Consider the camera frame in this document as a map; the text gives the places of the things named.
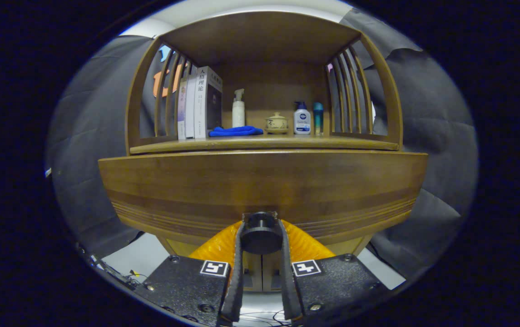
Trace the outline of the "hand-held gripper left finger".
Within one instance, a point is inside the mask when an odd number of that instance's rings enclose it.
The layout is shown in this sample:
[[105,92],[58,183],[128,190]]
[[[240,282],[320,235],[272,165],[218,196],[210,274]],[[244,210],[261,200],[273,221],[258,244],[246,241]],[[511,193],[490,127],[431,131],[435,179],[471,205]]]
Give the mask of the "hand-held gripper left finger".
[[243,304],[244,225],[237,222],[214,236],[227,244],[224,258],[196,251],[195,255],[169,255],[135,288],[135,296],[189,325],[231,327]]

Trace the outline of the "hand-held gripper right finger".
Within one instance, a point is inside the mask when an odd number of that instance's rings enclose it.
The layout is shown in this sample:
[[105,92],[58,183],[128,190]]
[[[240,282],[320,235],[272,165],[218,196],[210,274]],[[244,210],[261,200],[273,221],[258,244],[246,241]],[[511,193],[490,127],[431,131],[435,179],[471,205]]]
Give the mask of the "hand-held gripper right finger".
[[283,221],[281,295],[291,325],[348,325],[389,299],[387,288],[354,254],[292,261]]

